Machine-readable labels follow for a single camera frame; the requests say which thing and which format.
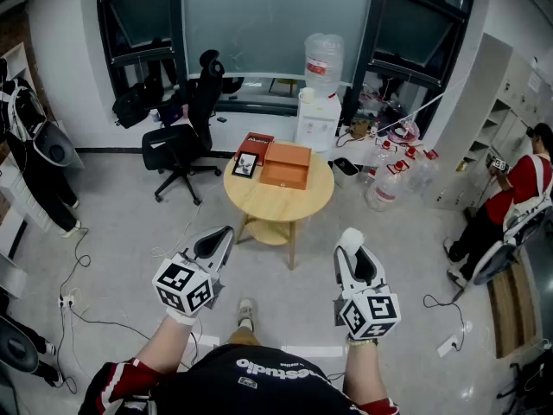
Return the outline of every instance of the black office chair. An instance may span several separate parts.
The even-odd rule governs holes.
[[[221,175],[217,166],[193,166],[190,163],[205,155],[213,146],[209,133],[209,118],[223,88],[225,69],[217,61],[219,52],[206,51],[200,57],[202,71],[200,78],[188,82],[188,118],[194,127],[180,124],[148,132],[142,139],[142,150],[146,169],[158,170],[161,174],[165,169],[173,174],[155,192],[156,201],[162,201],[160,193],[174,180],[182,177],[199,206],[201,200],[196,196],[188,176],[196,172],[213,171]]]

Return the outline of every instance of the red sleeve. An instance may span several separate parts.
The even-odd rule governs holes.
[[[79,414],[103,414],[112,404],[134,396],[147,396],[162,373],[133,358],[123,363],[105,363],[86,391]]]
[[[534,170],[532,159],[529,156],[523,156],[518,160],[518,163],[515,164],[511,172],[509,172],[507,181],[515,190],[521,189],[522,187],[526,188],[531,180],[536,179],[535,174],[536,171]]]
[[[389,398],[362,405],[361,409],[369,415],[396,415],[399,413],[399,407]]]

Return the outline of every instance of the picture frame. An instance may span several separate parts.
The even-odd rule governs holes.
[[[245,178],[252,178],[253,173],[257,166],[258,154],[252,154],[250,152],[240,152],[236,159],[236,164],[232,170],[234,176],[243,176]]]

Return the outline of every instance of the red book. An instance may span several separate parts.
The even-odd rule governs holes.
[[[263,166],[263,164],[265,163],[265,154],[267,153],[269,143],[272,143],[274,139],[275,138],[271,135],[263,135],[249,132],[247,137],[238,148],[238,152],[234,155],[234,159],[236,160],[238,158],[238,154],[240,152],[257,154],[259,155],[257,166]]]

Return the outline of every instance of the person in red shirt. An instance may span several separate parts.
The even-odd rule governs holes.
[[[376,342],[346,339],[341,392],[316,365],[261,346],[253,334],[254,308],[252,298],[240,300],[238,328],[228,343],[186,372],[177,368],[194,319],[168,312],[135,358],[104,364],[79,415],[399,413],[380,379]]]
[[[543,164],[543,189],[546,189],[553,176],[550,153],[553,151],[553,131],[545,123],[532,130],[532,152],[540,157]],[[494,167],[491,176],[496,176],[501,191],[486,201],[474,218],[468,223],[461,238],[455,243],[445,239],[443,247],[449,262],[454,265],[467,255],[468,260],[460,270],[448,269],[448,277],[459,287],[464,288],[474,274],[474,268],[493,243],[503,239],[503,221],[511,204],[522,203],[537,196],[536,169],[530,156],[523,156],[505,175]]]

